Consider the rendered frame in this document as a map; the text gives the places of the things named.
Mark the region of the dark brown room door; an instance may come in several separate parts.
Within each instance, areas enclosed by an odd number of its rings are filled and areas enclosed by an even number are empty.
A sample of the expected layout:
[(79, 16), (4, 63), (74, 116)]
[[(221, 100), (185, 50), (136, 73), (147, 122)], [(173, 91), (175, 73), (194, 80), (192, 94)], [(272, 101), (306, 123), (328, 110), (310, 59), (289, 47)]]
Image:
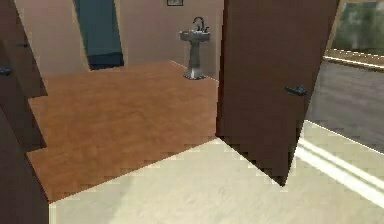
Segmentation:
[(0, 41), (5, 45), (13, 74), (25, 96), (27, 98), (47, 96), (15, 0), (0, 0)]
[[(285, 185), (340, 0), (224, 0), (216, 135)], [(285, 88), (303, 85), (296, 96)]]
[[(0, 66), (11, 67), (0, 41)], [(49, 205), (25, 149), (33, 115), (17, 78), (0, 76), (0, 224), (49, 224)]]

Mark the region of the black sink faucet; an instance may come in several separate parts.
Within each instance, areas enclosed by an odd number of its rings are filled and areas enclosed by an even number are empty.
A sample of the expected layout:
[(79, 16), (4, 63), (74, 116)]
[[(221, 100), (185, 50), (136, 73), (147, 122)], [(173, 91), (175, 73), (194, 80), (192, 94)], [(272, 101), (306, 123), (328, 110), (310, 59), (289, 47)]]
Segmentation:
[(202, 17), (200, 16), (195, 17), (193, 20), (193, 23), (197, 26), (198, 31), (201, 31), (204, 33), (208, 32), (209, 27), (205, 25), (205, 21)]

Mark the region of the teal room door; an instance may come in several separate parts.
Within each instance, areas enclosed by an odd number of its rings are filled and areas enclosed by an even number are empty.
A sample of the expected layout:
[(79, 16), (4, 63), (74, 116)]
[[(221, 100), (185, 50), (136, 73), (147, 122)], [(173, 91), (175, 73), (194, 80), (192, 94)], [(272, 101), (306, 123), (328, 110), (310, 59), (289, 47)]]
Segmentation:
[(124, 65), (114, 0), (73, 0), (91, 70)]

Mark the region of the wooden framed window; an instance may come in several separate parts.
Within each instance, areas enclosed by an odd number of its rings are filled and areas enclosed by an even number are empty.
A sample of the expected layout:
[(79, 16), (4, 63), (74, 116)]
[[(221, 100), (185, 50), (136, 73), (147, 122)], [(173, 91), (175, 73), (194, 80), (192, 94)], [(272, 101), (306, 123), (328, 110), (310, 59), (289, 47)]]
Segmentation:
[(384, 72), (384, 0), (340, 0), (324, 58)]

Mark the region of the grey pedestal sink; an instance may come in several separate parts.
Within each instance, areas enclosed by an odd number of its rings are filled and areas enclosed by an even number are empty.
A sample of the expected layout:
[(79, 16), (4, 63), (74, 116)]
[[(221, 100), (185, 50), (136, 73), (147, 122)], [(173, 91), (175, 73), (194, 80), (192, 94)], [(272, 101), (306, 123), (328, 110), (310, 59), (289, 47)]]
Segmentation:
[(185, 30), (179, 32), (180, 39), (190, 43), (188, 68), (184, 77), (190, 80), (204, 79), (200, 66), (200, 44), (210, 40), (210, 33), (204, 31)]

